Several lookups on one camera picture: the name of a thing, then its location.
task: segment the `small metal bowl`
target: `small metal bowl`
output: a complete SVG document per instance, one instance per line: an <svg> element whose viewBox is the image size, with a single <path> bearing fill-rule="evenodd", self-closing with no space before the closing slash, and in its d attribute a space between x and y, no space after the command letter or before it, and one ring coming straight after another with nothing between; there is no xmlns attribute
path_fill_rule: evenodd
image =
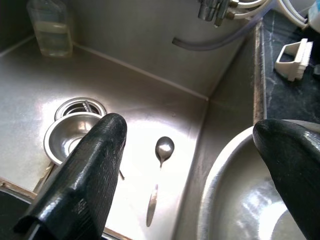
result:
<svg viewBox="0 0 320 240"><path fill-rule="evenodd" d="M45 133L45 153L60 165L101 118L91 112L76 112L59 118Z"/></svg>

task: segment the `drain strainer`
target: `drain strainer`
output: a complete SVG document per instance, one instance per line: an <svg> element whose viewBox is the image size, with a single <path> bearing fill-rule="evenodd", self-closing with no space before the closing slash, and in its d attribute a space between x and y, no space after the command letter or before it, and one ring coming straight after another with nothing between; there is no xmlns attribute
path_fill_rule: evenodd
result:
<svg viewBox="0 0 320 240"><path fill-rule="evenodd" d="M59 118L68 114L87 112L85 104L86 102L89 105L92 113L98 114L100 116L104 116L107 114L106 109L104 108L104 106L102 106L100 102L92 98L76 97L66 101L58 108L58 110L55 112L54 120L56 121Z"/></svg>

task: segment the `black countertop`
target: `black countertop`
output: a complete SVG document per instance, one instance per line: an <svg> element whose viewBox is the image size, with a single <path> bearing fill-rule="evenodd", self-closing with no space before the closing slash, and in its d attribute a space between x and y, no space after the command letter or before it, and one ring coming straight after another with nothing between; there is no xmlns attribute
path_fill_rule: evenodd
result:
<svg viewBox="0 0 320 240"><path fill-rule="evenodd" d="M319 35L312 30L302 32L276 11L270 11L263 18L262 32L266 117L320 123L320 80L313 77L314 66L320 64L320 51L317 46L320 42ZM313 45L310 63L302 80L290 82L274 70L274 63L284 45L299 42L302 38L317 41ZM289 59L288 56L284 56L281 60Z"/></svg>

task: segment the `spoon handle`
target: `spoon handle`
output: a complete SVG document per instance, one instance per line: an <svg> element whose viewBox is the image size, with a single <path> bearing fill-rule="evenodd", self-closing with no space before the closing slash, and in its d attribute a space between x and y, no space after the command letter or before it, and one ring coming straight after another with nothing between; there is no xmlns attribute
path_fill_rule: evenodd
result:
<svg viewBox="0 0 320 240"><path fill-rule="evenodd" d="M157 197L158 197L158 183L154 186L154 189L152 190L148 210L146 213L146 226L150 227L152 223L152 219L154 218L156 205L157 205Z"/></svg>

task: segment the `plastic container with liquid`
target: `plastic container with liquid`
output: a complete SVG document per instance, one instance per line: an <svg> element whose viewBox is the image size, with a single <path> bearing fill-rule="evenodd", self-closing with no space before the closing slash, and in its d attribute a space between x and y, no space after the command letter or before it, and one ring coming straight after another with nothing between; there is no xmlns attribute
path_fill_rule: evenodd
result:
<svg viewBox="0 0 320 240"><path fill-rule="evenodd" d="M30 0L27 10L42 55L70 57L73 45L66 5L60 0Z"/></svg>

